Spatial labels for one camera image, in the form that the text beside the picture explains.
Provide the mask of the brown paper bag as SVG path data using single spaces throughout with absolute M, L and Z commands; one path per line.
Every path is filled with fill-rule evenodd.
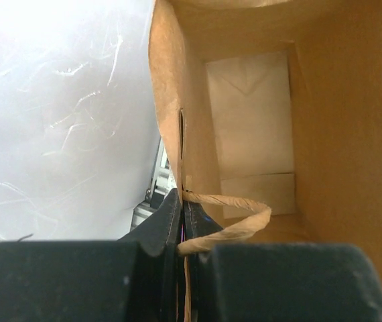
M 271 207 L 263 241 L 349 242 L 382 279 L 382 1 L 156 1 L 176 184 Z

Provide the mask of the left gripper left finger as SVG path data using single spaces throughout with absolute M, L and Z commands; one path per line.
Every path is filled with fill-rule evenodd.
M 182 205 L 116 241 L 0 242 L 0 321 L 179 321 Z

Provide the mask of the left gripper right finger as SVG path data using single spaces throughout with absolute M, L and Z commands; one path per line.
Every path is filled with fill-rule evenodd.
M 193 255 L 192 321 L 382 321 L 382 206 L 303 209 L 313 242 Z

